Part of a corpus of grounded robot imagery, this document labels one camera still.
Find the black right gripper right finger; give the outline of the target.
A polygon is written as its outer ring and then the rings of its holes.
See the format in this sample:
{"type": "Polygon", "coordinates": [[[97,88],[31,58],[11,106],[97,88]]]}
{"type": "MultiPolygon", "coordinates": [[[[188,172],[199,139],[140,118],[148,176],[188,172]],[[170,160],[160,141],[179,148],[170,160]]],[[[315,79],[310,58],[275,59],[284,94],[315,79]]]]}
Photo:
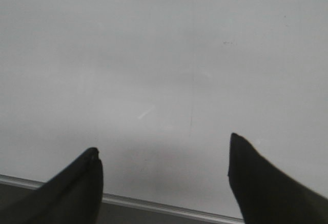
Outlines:
{"type": "Polygon", "coordinates": [[[327,223],[327,198],[276,168],[236,133],[228,177],[245,223],[327,223]]]}

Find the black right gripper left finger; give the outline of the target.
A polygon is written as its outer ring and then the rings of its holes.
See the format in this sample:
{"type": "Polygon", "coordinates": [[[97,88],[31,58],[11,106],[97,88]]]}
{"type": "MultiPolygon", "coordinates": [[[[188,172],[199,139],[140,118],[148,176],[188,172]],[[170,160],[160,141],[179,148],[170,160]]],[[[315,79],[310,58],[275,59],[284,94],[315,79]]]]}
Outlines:
{"type": "Polygon", "coordinates": [[[99,151],[88,148],[25,198],[1,210],[1,223],[96,223],[103,195],[99,151]]]}

